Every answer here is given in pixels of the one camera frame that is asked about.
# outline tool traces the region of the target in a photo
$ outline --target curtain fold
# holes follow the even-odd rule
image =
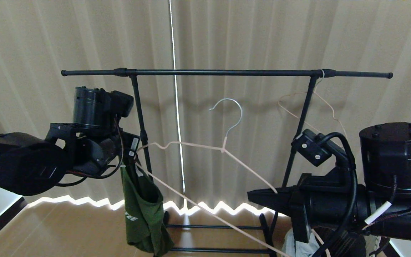
[[[335,109],[356,155],[362,182],[360,130],[373,124],[411,121],[411,1],[173,1],[173,33],[178,69],[330,68],[394,72],[391,80],[326,78],[317,93]],[[278,107],[282,95],[306,91],[307,77],[179,76],[182,140],[220,146],[244,108],[242,123],[230,132],[227,148],[279,187],[298,120]],[[283,105],[300,115],[305,94]],[[329,133],[341,131],[331,109],[313,96],[307,122]],[[303,172],[326,174],[327,161],[313,167],[295,158],[289,185]],[[246,191],[267,188],[221,153],[184,151],[186,193],[215,206],[235,208]]]
[[[169,6],[166,1],[0,1],[0,133],[25,132],[44,138],[51,122],[72,122],[75,86],[133,95],[131,80],[116,76],[62,77],[60,70],[119,67],[172,69]],[[173,78],[139,80],[150,141],[177,139]],[[139,134],[136,107],[120,126]],[[182,190],[179,151],[151,149],[153,172]],[[67,175],[63,182],[76,177]],[[179,197],[160,186],[165,200]],[[39,197],[123,199],[119,173],[54,187]]]

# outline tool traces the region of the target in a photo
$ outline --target brown floor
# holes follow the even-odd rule
[[[198,211],[191,216],[179,216],[169,210],[171,223],[221,225],[220,221]],[[237,226],[259,226],[258,216],[242,211],[236,216],[220,211],[218,215]],[[284,234],[290,229],[290,219],[279,218],[274,233],[275,246],[281,249]],[[169,229],[177,247],[225,247],[264,249],[258,243],[234,230]],[[261,231],[247,231],[264,241]],[[89,203],[40,203],[25,208],[0,232],[0,257],[151,257],[126,244],[124,210]],[[220,254],[170,252],[166,256],[240,256],[255,254]]]

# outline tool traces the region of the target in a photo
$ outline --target silver metal hook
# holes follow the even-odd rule
[[[225,100],[231,100],[231,101],[235,102],[235,103],[238,105],[238,107],[240,108],[240,119],[239,119],[239,121],[238,121],[236,124],[234,124],[232,127],[230,127],[230,128],[228,129],[228,131],[226,132],[226,137],[228,137],[228,134],[229,134],[230,130],[232,130],[233,128],[237,127],[237,125],[239,125],[240,122],[242,121],[243,110],[242,110],[242,106],[239,104],[238,101],[234,100],[233,98],[223,98],[223,99],[221,99],[220,101],[218,101],[218,102],[215,104],[214,107],[210,108],[209,111],[215,109],[215,107],[217,107],[217,105],[218,105],[219,103],[221,103],[222,101],[225,101]]]

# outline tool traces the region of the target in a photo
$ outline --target clothing rack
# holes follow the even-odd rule
[[[127,68],[118,68],[115,70],[62,70],[63,76],[71,75],[115,75],[120,77],[129,77],[134,89],[134,99],[136,102],[137,116],[141,128],[142,145],[148,144],[147,131],[145,130],[144,118],[142,113],[142,105],[139,94],[139,84],[137,83],[137,76],[154,76],[154,75],[186,75],[186,76],[305,76],[310,77],[307,94],[305,95],[304,105],[300,115],[294,138],[302,132],[302,128],[307,117],[307,111],[310,106],[310,101],[315,89],[318,78],[331,77],[367,77],[367,78],[387,78],[393,77],[393,73],[381,72],[360,72],[360,71],[337,71],[331,69],[320,70],[136,70]],[[286,165],[282,187],[286,187],[288,179],[290,178],[291,169],[293,166],[296,150],[291,148],[290,158]],[[148,147],[144,148],[145,162],[148,172],[152,172],[152,165],[150,162],[150,154]],[[277,222],[278,212],[275,212],[274,217],[269,227],[264,214],[259,215],[261,226],[238,226],[242,230],[262,230],[264,239],[267,244],[274,246],[272,235],[274,234],[275,224]],[[209,226],[209,225],[173,225],[169,224],[169,213],[164,213],[163,219],[166,227],[171,228],[205,228],[205,229],[230,229],[229,226]],[[184,248],[174,247],[171,251],[175,252],[223,252],[223,253],[254,253],[254,254],[269,254],[270,257],[276,257],[276,253],[270,249],[231,249],[231,248]]]

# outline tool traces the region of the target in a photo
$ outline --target green garment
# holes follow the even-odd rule
[[[163,224],[163,195],[134,164],[121,168],[125,194],[127,243],[155,256],[166,254],[174,243]]]

